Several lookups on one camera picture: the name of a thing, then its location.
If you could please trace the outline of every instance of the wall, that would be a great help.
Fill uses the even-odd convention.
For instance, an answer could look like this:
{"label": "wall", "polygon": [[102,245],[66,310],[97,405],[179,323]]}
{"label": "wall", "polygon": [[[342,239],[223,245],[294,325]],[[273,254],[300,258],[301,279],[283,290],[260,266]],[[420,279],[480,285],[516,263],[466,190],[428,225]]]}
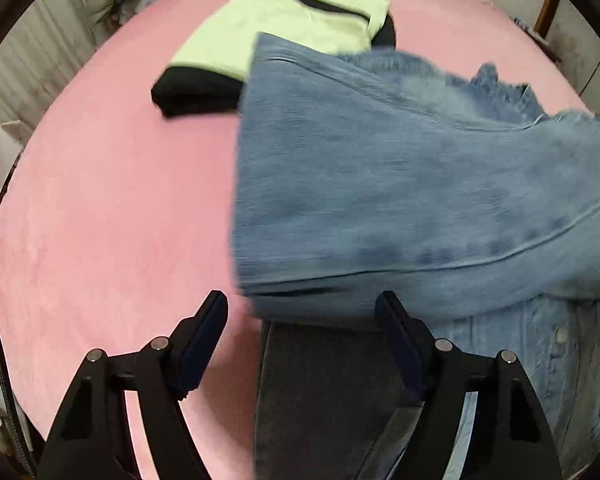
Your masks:
{"label": "wall", "polygon": [[35,0],[0,44],[0,124],[32,132],[95,49],[82,0]]}
{"label": "wall", "polygon": [[[544,0],[493,0],[510,16],[533,27]],[[569,0],[560,0],[546,37],[561,58],[565,78],[590,110],[600,113],[600,39]]]}

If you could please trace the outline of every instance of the bed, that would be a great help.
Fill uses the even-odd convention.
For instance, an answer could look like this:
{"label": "bed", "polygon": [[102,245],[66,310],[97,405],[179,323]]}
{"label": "bed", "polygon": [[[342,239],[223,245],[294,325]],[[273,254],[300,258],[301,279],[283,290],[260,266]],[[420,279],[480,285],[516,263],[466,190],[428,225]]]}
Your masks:
{"label": "bed", "polygon": [[[252,478],[259,323],[247,314],[228,234],[235,114],[166,121],[150,88],[228,0],[161,0],[71,81],[29,141],[0,206],[0,333],[14,390],[43,433],[86,351],[140,348],[212,288],[231,313],[202,386],[183,403],[214,480]],[[584,109],[557,68],[484,0],[390,0],[397,47],[473,75],[529,82],[548,113]],[[143,478],[156,478],[130,397]]]}

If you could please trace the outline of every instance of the folded shirt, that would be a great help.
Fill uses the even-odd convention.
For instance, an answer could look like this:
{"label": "folded shirt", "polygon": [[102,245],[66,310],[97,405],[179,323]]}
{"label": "folded shirt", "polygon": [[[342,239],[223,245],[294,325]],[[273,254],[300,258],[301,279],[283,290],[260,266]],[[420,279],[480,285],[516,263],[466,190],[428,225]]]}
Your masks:
{"label": "folded shirt", "polygon": [[491,65],[263,34],[240,106],[233,247],[258,316],[364,326],[394,290],[443,322],[600,261],[600,118],[549,117]]}
{"label": "folded shirt", "polygon": [[152,99],[165,117],[235,110],[260,31],[328,54],[395,47],[389,6],[387,0],[231,0],[177,51]]}

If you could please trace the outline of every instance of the denim jacket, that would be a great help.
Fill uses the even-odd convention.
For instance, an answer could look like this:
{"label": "denim jacket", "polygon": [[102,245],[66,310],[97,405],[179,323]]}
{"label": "denim jacket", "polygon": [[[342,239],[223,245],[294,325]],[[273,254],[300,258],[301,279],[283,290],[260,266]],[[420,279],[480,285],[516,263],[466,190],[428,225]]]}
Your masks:
{"label": "denim jacket", "polygon": [[[369,328],[387,289],[463,351],[515,351],[565,475],[590,461],[600,302],[570,301],[563,284],[600,276],[600,118],[549,117],[489,64],[464,80],[409,54],[336,58],[267,35],[240,108],[234,253],[272,321],[256,476],[390,474],[417,409],[378,333],[348,330]],[[449,479],[474,407],[469,396]]]}

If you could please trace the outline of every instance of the jacket button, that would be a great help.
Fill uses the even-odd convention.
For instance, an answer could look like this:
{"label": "jacket button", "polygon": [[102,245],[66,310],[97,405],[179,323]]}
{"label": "jacket button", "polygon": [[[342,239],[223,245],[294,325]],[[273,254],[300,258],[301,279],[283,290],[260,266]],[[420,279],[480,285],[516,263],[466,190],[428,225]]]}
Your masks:
{"label": "jacket button", "polygon": [[561,326],[560,328],[558,328],[558,330],[555,331],[555,342],[557,342],[558,345],[565,344],[567,342],[568,337],[569,332],[563,326]]}

